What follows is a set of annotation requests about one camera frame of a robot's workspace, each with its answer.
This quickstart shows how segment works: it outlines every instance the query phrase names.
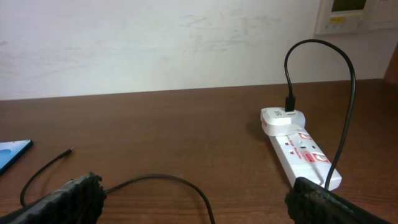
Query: black cable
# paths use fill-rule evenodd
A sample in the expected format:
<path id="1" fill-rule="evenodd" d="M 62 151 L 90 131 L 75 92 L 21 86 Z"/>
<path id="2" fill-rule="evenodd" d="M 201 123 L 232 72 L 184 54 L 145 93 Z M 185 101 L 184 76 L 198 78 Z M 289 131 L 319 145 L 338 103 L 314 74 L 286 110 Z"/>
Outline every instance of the black cable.
<path id="1" fill-rule="evenodd" d="M 48 164 L 46 164 L 45 166 L 43 166 L 41 169 L 39 169 L 39 171 L 37 171 L 25 184 L 24 188 L 21 191 L 21 195 L 19 196 L 19 201 L 21 203 L 21 205 L 23 207 L 26 207 L 26 203 L 25 203 L 25 193 L 26 190 L 28 188 L 28 186 L 30 185 L 30 183 L 32 183 L 32 181 L 41 173 L 43 172 L 43 170 L 45 170 L 46 168 L 48 168 L 49 166 L 51 166 L 51 164 L 53 164 L 55 161 L 63 158 L 64 156 L 69 155 L 72 152 L 72 149 L 68 149 L 65 152 L 63 152 L 62 154 L 60 154 L 59 156 L 57 156 L 55 159 L 51 160 Z"/>
<path id="2" fill-rule="evenodd" d="M 128 180 L 128 181 L 126 181 L 126 182 L 124 182 L 122 184 L 119 184 L 119 185 L 117 185 L 115 187 L 112 187 L 109 190 L 105 190 L 105 193 L 106 194 L 112 193 L 115 190 L 119 190 L 120 188 L 125 187 L 125 186 L 127 186 L 127 185 L 129 185 L 131 183 L 137 182 L 138 180 L 145 180 L 145 179 L 171 179 L 171 180 L 179 181 L 179 182 L 181 182 L 183 184 L 186 184 L 186 185 L 190 186 L 191 188 L 195 189 L 199 193 L 199 195 L 203 198 L 203 200 L 205 201 L 207 212 L 209 214 L 209 218 L 210 218 L 211 224 L 215 224 L 216 223 L 215 220 L 214 220 L 213 211 L 211 210 L 210 202 L 207 199 L 206 195 L 199 189 L 199 187 L 197 187 L 195 184 L 193 184 L 193 183 L 191 183 L 191 182 L 189 182 L 187 180 L 184 180 L 184 179 L 181 179 L 181 178 L 178 178 L 178 177 L 174 177 L 174 176 L 171 176 L 171 175 L 165 175 L 165 174 L 142 175 L 140 177 L 133 178 L 133 179 Z"/>
<path id="3" fill-rule="evenodd" d="M 346 141 L 349 121 L 351 120 L 351 115 L 353 113 L 354 99 L 355 99 L 355 71 L 354 71 L 354 66 L 351 63 L 351 60 L 349 59 L 349 57 L 340 48 L 338 48 L 337 46 L 335 46 L 329 42 L 326 42 L 324 40 L 308 39 L 308 40 L 300 41 L 299 43 L 293 45 L 293 47 L 290 48 L 290 50 L 287 52 L 287 55 L 285 57 L 285 74 L 286 74 L 287 84 L 289 86 L 289 96 L 287 97 L 287 99 L 290 98 L 290 102 L 293 101 L 293 110 L 294 110 L 294 96 L 293 96 L 292 83 L 290 82 L 289 73 L 287 71 L 287 59 L 289 58 L 290 53 L 292 53 L 292 51 L 296 47 L 298 47 L 299 45 L 305 44 L 305 43 L 310 43 L 310 42 L 319 43 L 319 44 L 323 44 L 328 47 L 331 47 L 333 50 L 337 51 L 341 56 L 343 56 L 343 58 L 346 60 L 346 62 L 348 64 L 349 75 L 351 77 L 351 98 L 349 100 L 349 106 L 348 106 L 348 111 L 347 111 L 347 115 L 346 115 L 346 120 L 344 123 L 343 133 L 341 135 L 341 140 L 340 140 L 335 158 L 330 166 L 329 173 L 328 173 L 328 175 L 326 177 L 326 181 L 325 181 L 325 189 L 328 190 L 331 176 L 333 174 L 333 171 L 336 169 L 338 159 L 340 158 L 341 151 L 343 150 L 344 142 Z"/>

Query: wall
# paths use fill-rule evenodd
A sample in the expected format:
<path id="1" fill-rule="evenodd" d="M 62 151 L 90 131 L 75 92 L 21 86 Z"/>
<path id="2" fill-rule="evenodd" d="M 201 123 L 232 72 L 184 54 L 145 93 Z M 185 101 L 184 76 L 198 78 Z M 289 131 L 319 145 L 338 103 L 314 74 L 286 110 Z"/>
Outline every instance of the wall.
<path id="1" fill-rule="evenodd" d="M 285 83 L 319 0 L 3 0 L 0 99 Z M 396 30 L 323 38 L 358 78 L 382 78 Z M 346 80 L 340 56 L 307 44 L 293 82 Z"/>

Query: yellow label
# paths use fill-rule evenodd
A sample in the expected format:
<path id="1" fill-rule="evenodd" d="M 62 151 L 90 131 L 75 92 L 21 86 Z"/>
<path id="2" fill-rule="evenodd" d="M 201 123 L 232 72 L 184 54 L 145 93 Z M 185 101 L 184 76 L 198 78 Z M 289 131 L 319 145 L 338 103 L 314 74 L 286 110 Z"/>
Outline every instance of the yellow label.
<path id="1" fill-rule="evenodd" d="M 330 23 L 342 23 L 345 22 L 346 18 L 345 17 L 332 17 L 330 18 Z"/>

